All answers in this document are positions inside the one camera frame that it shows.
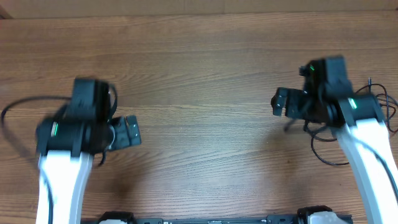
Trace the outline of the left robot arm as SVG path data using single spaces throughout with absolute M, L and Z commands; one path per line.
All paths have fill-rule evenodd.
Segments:
M 37 223 L 80 223 L 96 154 L 141 144 L 137 118 L 119 116 L 114 85 L 77 78 L 70 102 L 37 127 Z

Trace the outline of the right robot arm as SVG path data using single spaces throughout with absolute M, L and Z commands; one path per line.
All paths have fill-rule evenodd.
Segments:
M 369 223 L 397 223 L 397 164 L 389 140 L 388 98 L 354 91 L 342 56 L 299 68 L 301 90 L 279 87 L 272 112 L 303 120 L 312 138 L 330 129 L 351 166 Z

